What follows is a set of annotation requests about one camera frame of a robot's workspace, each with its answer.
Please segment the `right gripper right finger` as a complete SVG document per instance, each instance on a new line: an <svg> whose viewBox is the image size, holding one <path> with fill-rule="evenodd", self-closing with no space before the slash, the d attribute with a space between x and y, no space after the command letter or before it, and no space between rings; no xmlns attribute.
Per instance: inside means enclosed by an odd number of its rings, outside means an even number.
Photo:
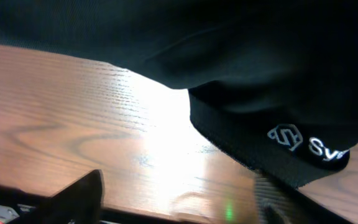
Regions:
<svg viewBox="0 0 358 224"><path fill-rule="evenodd" d="M347 220L263 172L255 174L254 196L263 224L347 224Z"/></svg>

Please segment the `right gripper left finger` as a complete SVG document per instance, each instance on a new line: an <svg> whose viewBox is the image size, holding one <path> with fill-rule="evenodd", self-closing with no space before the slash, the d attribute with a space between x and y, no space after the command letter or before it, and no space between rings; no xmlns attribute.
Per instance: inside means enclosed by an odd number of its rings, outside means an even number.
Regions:
<svg viewBox="0 0 358 224"><path fill-rule="evenodd" d="M91 172L9 224L97 224L103 197L100 170Z"/></svg>

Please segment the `black t-shirt with white logo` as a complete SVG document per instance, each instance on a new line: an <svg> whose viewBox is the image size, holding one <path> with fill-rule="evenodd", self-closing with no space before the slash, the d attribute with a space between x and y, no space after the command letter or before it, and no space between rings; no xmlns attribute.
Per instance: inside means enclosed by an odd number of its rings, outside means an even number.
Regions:
<svg viewBox="0 0 358 224"><path fill-rule="evenodd" d="M205 138L294 188L358 143L358 0L0 0L0 44L186 89Z"/></svg>

